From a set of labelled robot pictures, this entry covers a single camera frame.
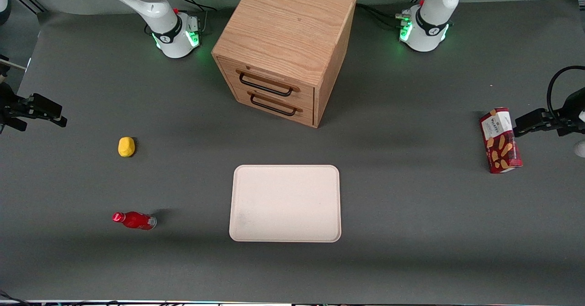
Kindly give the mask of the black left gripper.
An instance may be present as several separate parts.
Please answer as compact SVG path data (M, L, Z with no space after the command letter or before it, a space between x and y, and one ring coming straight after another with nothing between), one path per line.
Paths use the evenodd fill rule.
M554 120L558 126L556 131L559 137L571 133L583 135L585 133L585 89L573 92L566 98L562 107L553 110L553 116L543 108L529 112L529 116L521 116L515 120L514 137L519 138L531 132L549 131L550 123Z

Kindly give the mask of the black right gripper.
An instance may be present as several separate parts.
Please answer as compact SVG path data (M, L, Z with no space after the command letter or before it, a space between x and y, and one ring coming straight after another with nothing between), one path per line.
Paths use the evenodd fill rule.
M7 83L0 84L0 133L6 127L12 127L24 132L27 123L18 117L28 117L29 110L40 112L46 116L44 120L50 121L59 127L67 126L67 118L61 116L62 106L38 93L27 98L17 96Z

